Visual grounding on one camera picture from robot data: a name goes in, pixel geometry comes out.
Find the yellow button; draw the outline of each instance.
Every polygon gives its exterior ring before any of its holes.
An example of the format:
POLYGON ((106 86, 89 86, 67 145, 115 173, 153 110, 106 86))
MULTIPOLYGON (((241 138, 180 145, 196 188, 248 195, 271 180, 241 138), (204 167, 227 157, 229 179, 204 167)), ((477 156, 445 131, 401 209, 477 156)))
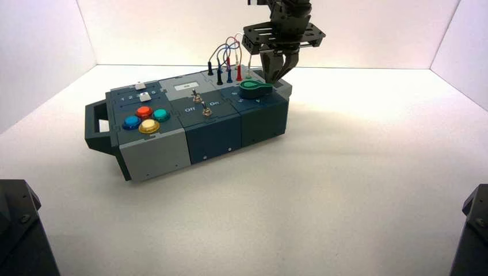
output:
POLYGON ((152 119, 149 120, 144 120, 140 125, 139 125, 139 132, 144 133, 144 134, 151 134, 159 129, 159 123, 157 121, 154 121, 152 119))

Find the white floor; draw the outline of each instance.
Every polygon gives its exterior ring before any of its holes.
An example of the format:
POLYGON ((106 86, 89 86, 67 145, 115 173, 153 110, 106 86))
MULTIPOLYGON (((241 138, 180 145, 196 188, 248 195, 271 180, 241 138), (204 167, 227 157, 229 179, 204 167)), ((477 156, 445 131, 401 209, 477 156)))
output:
POLYGON ((197 70, 98 66, 0 135, 63 275, 448 274, 486 111, 427 70, 298 68, 282 137, 142 183, 88 149, 85 105, 197 70))

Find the white wall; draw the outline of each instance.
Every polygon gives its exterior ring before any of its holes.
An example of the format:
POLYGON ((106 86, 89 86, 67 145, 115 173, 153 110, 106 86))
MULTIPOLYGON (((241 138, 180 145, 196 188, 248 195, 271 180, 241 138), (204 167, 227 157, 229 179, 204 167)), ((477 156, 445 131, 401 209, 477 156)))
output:
POLYGON ((0 37, 0 133, 96 63, 76 0, 0 1, 0 37))
MULTIPOLYGON (((429 68, 459 0, 312 0, 328 37, 299 66, 429 68)), ((269 20, 246 0, 79 0, 101 64, 205 65, 229 35, 269 20)))
POLYGON ((488 110, 488 1, 462 0, 432 70, 488 110))

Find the screw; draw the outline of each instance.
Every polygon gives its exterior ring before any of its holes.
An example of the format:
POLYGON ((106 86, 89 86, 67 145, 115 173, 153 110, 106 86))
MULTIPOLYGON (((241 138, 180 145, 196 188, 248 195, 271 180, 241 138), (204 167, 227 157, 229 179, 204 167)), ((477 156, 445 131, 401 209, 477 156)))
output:
POLYGON ((30 218, 31 216, 29 214, 25 214, 23 215, 21 218, 20 218, 20 223, 21 224, 26 224, 29 220, 31 220, 30 218))
POLYGON ((482 218, 477 218, 475 221, 481 228, 486 228, 488 226, 482 218))

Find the red button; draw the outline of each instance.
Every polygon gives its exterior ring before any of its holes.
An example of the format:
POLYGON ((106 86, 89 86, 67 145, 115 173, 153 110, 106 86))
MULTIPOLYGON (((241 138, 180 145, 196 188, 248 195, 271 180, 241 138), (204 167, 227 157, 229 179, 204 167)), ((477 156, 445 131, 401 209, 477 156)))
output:
POLYGON ((142 120, 151 117, 152 114, 153 114, 153 110, 149 106, 141 106, 138 108, 136 112, 136 115, 142 120))

